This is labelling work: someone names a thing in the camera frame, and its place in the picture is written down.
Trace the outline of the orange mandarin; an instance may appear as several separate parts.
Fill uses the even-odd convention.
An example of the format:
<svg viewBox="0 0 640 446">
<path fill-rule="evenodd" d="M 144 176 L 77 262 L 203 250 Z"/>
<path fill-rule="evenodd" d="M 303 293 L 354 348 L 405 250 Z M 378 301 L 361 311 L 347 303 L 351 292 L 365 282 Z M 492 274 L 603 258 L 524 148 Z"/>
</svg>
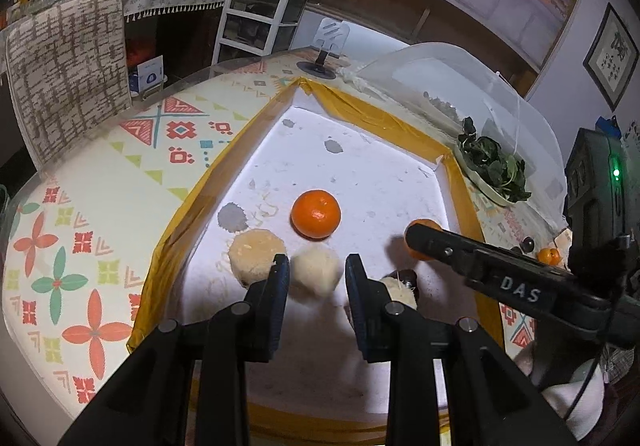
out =
<svg viewBox="0 0 640 446">
<path fill-rule="evenodd" d="M 404 234 L 405 247 L 409 255 L 418 261 L 442 261 L 441 255 L 428 255 L 427 240 L 424 233 L 424 227 L 434 229 L 434 231 L 442 231 L 442 227 L 431 219 L 416 219 L 409 223 Z"/>
<path fill-rule="evenodd" d="M 331 236 L 341 223 L 342 211 L 333 195 L 313 189 L 299 195 L 293 203 L 292 226 L 303 237 L 322 240 Z"/>
</svg>

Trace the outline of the small mandarin on table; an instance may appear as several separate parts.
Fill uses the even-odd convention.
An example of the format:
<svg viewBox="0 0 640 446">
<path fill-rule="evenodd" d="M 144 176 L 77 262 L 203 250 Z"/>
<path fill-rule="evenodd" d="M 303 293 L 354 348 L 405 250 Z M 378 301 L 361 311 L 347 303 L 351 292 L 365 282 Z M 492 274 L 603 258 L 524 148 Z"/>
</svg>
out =
<svg viewBox="0 0 640 446">
<path fill-rule="evenodd" d="M 562 263 L 562 255 L 556 248 L 541 248 L 536 254 L 536 259 L 549 266 L 558 266 Z"/>
</svg>

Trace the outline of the plate of green spinach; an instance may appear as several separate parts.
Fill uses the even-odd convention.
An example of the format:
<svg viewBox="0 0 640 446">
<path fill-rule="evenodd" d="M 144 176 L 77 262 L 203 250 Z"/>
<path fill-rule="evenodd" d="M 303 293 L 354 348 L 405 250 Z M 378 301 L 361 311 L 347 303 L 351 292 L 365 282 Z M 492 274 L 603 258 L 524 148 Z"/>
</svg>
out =
<svg viewBox="0 0 640 446">
<path fill-rule="evenodd" d="M 508 153 L 491 137 L 479 135 L 473 119 L 462 120 L 462 132 L 456 147 L 460 162 L 507 203 L 519 203 L 532 197 L 526 186 L 526 162 Z"/>
</svg>

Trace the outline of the white mesh food cover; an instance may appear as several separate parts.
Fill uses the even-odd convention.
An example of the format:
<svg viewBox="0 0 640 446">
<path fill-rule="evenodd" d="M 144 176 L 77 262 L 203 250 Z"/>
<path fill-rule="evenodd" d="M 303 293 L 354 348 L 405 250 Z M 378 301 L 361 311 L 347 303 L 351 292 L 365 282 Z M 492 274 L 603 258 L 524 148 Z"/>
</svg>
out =
<svg viewBox="0 0 640 446">
<path fill-rule="evenodd" d="M 477 133 L 525 161 L 526 201 L 549 226 L 566 226 L 564 163 L 548 121 L 497 72 L 465 50 L 425 42 L 341 71 L 357 90 L 393 101 L 452 137 L 471 118 Z"/>
</svg>

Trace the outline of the pale fruit chunk with plum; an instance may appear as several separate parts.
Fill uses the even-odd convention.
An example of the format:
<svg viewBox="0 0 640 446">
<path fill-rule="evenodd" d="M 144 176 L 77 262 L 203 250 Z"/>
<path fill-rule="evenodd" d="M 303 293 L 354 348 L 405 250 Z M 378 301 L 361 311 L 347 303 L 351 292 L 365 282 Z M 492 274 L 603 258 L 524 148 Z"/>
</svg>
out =
<svg viewBox="0 0 640 446">
<path fill-rule="evenodd" d="M 404 303 L 413 310 L 418 308 L 420 291 L 414 270 L 397 270 L 383 277 L 381 283 L 385 285 L 390 299 Z"/>
</svg>

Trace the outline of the patterned tablecloth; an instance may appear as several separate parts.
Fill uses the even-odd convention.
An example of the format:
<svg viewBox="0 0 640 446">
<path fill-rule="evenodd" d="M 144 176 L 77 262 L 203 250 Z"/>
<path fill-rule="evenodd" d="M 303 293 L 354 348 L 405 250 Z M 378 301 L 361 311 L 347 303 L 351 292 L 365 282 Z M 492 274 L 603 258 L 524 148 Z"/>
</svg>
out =
<svg viewBox="0 0 640 446">
<path fill-rule="evenodd" d="M 18 355 L 2 370 L 21 410 L 46 406 L 64 422 L 78 416 L 127 355 L 152 255 L 171 218 L 222 151 L 283 91 L 345 98 L 358 115 L 384 110 L 431 136 L 437 151 L 423 165 L 374 173 L 375 196 L 350 164 L 371 149 L 366 130 L 322 132 L 319 168 L 282 186 L 282 170 L 250 173 L 250 202 L 238 223 L 269 229 L 288 249 L 303 244 L 288 211 L 306 189 L 332 193 L 342 223 L 331 247 L 347 255 L 346 239 L 362 229 L 360 253 L 371 273 L 383 262 L 410 259 L 399 235 L 413 219 L 440 220 L 432 199 L 405 203 L 410 184 L 441 177 L 454 164 L 452 140 L 428 122 L 423 107 L 378 95 L 349 70 L 333 80 L 304 75 L 297 55 L 267 58 L 234 72 L 205 73 L 192 86 L 145 110 L 110 121 L 58 166 L 35 177 L 9 217 L 2 305 Z"/>
</svg>

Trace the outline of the framed calligraphy picture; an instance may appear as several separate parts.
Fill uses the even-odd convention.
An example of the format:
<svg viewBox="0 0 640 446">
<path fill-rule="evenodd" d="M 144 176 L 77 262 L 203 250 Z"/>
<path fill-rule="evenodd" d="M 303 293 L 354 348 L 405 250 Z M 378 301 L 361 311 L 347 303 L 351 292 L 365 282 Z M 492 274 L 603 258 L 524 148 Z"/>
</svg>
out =
<svg viewBox="0 0 640 446">
<path fill-rule="evenodd" d="M 634 38 L 612 4 L 608 3 L 582 65 L 612 112 L 623 99 L 638 61 L 639 48 Z"/>
</svg>

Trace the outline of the orange mandarin in tray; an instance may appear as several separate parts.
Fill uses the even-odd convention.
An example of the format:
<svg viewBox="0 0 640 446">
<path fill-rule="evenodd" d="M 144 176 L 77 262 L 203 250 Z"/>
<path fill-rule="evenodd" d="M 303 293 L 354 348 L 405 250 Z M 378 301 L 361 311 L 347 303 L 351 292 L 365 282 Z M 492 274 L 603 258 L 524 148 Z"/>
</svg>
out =
<svg viewBox="0 0 640 446">
<path fill-rule="evenodd" d="M 341 223 L 342 211 L 333 195 L 313 189 L 299 195 L 293 203 L 292 226 L 303 237 L 322 240 L 331 236 Z"/>
</svg>

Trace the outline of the white tray with yellow rim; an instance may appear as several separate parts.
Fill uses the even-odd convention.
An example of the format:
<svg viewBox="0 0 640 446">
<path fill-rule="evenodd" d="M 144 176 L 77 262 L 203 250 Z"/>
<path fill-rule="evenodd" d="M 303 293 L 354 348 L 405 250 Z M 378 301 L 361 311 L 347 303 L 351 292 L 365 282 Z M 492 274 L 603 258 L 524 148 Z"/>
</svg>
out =
<svg viewBox="0 0 640 446">
<path fill-rule="evenodd" d="M 345 261 L 359 255 L 386 295 L 427 318 L 474 316 L 502 336 L 495 301 L 405 243 L 414 221 L 482 240 L 454 153 L 406 121 L 298 79 L 214 160 L 156 246 L 128 340 L 165 319 L 205 323 L 290 262 L 281 341 L 247 369 L 250 429 L 299 445 L 378 445 L 390 365 L 368 364 L 348 320 Z"/>
</svg>

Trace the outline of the phone stand with white card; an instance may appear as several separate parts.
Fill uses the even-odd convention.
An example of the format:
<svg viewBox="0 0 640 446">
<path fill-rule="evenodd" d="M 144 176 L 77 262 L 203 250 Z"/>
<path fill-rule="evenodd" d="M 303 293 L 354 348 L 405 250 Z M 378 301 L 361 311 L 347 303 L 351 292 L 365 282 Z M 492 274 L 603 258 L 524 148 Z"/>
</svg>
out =
<svg viewBox="0 0 640 446">
<path fill-rule="evenodd" d="M 333 55 L 334 58 L 341 56 L 349 32 L 350 28 L 345 22 L 325 17 L 320 22 L 311 44 L 311 47 L 318 50 L 316 59 L 312 62 L 299 61 L 296 63 L 297 68 L 316 78 L 335 79 L 334 70 L 326 67 L 326 58 L 329 55 Z"/>
</svg>

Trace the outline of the white plastic drawer unit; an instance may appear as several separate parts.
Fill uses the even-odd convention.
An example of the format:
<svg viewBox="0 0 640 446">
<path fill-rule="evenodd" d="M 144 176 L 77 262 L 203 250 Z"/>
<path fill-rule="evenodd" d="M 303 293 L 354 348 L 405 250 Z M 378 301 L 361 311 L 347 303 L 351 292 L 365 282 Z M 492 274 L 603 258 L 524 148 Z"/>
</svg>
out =
<svg viewBox="0 0 640 446">
<path fill-rule="evenodd" d="M 224 0 L 212 62 L 263 58 L 291 47 L 307 0 Z"/>
</svg>

